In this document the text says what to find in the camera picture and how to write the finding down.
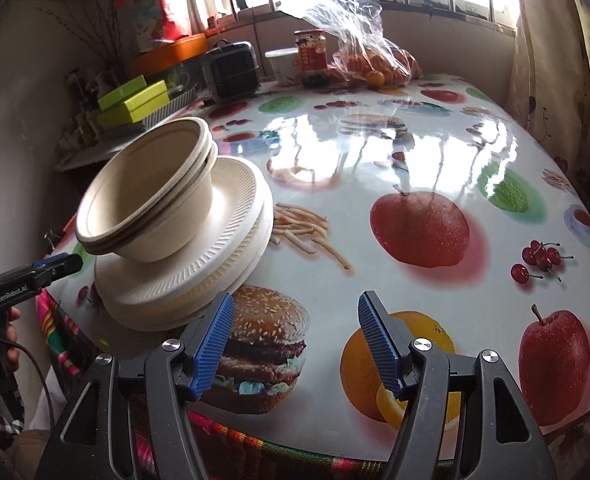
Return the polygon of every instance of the paper bowl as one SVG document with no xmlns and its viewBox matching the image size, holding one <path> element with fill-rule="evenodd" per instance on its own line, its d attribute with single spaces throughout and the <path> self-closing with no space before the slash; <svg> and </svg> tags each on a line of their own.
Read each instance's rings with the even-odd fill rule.
<svg viewBox="0 0 590 480">
<path fill-rule="evenodd" d="M 184 247 L 200 231 L 210 213 L 213 201 L 210 170 L 217 159 L 217 150 L 213 153 L 193 186 L 155 221 L 134 233 L 132 240 L 113 248 L 112 252 L 128 260 L 149 263 L 167 258 Z"/>
<path fill-rule="evenodd" d="M 79 206 L 75 230 L 84 248 L 115 238 L 153 208 L 210 149 L 209 138 L 204 120 L 183 118 L 151 130 L 118 153 Z"/>
<path fill-rule="evenodd" d="M 216 158 L 217 154 L 217 143 L 215 143 L 214 140 L 211 140 L 210 149 L 207 152 L 204 151 L 203 154 L 200 155 L 197 162 L 192 168 L 190 168 L 190 170 L 188 170 L 186 175 L 184 175 L 184 177 L 182 177 L 182 179 L 165 196 L 163 196 L 159 202 L 157 202 L 157 204 L 109 240 L 92 244 L 87 243 L 86 251 L 90 254 L 96 254 L 97 256 L 100 254 L 113 253 L 115 248 L 124 246 L 134 240 L 134 238 L 137 237 L 147 225 L 152 224 L 153 222 L 158 222 L 164 218 L 165 215 L 172 211 L 174 206 L 184 200 L 185 193 L 197 182 L 203 171 L 206 170 L 210 159 Z"/>
</svg>

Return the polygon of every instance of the paper plate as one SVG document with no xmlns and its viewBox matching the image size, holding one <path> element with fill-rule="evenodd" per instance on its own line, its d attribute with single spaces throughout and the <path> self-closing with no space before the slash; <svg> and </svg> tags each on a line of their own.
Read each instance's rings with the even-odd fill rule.
<svg viewBox="0 0 590 480">
<path fill-rule="evenodd" d="M 168 330 L 188 323 L 200 315 L 218 292 L 222 290 L 233 292 L 244 282 L 266 250 L 272 233 L 272 220 L 272 197 L 267 190 L 267 200 L 262 214 L 248 236 L 206 280 L 164 306 L 115 308 L 114 305 L 104 302 L 106 310 L 124 326 L 144 332 Z"/>
<path fill-rule="evenodd" d="M 221 156 L 211 171 L 213 202 L 202 230 L 168 258 L 149 264 L 98 256 L 95 285 L 105 303 L 163 307 L 205 280 L 239 247 L 259 218 L 264 178 L 252 162 Z"/>
</svg>

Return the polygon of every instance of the orange tray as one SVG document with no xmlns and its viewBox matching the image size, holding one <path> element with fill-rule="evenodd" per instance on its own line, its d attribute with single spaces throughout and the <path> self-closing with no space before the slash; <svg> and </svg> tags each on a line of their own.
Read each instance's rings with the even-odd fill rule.
<svg viewBox="0 0 590 480">
<path fill-rule="evenodd" d="M 149 76 L 166 70 L 186 59 L 203 54 L 208 50 L 205 34 L 195 34 L 172 43 L 154 48 L 128 63 L 131 78 L 139 75 Z"/>
</svg>

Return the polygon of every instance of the green apple print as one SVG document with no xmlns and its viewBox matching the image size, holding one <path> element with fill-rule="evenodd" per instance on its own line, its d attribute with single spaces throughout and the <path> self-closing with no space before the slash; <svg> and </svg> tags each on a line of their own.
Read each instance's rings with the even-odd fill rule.
<svg viewBox="0 0 590 480">
<path fill-rule="evenodd" d="M 506 170 L 504 178 L 495 182 L 499 173 L 499 164 L 488 164 L 477 179 L 477 189 L 495 207 L 504 211 L 524 213 L 528 211 L 528 195 L 520 178 L 511 170 Z"/>
<path fill-rule="evenodd" d="M 488 101 L 489 103 L 494 103 L 494 101 L 489 98 L 484 92 L 478 90 L 474 87 L 466 88 L 466 93 L 472 97 L 476 97 L 477 99 L 482 99 L 483 101 Z"/>
<path fill-rule="evenodd" d="M 299 97 L 286 95 L 265 102 L 258 110 L 265 114 L 285 114 L 299 108 L 302 104 L 303 101 Z"/>
</svg>

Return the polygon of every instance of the metal screw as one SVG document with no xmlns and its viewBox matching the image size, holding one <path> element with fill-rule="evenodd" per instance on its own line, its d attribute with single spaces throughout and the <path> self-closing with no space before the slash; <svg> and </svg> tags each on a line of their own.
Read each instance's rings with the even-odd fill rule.
<svg viewBox="0 0 590 480">
<path fill-rule="evenodd" d="M 418 337 L 412 342 L 412 344 L 415 348 L 421 350 L 422 352 L 426 352 L 432 348 L 432 343 L 423 337 Z"/>
<path fill-rule="evenodd" d="M 162 343 L 162 348 L 167 352 L 174 352 L 182 345 L 178 339 L 167 339 Z"/>
<path fill-rule="evenodd" d="M 482 357 L 484 361 L 488 361 L 489 363 L 496 363 L 499 360 L 499 354 L 495 350 L 484 350 Z"/>
<path fill-rule="evenodd" d="M 111 361 L 112 361 L 112 355 L 110 355 L 108 353 L 99 354 L 95 358 L 95 362 L 99 365 L 102 365 L 102 366 L 110 364 Z"/>
</svg>

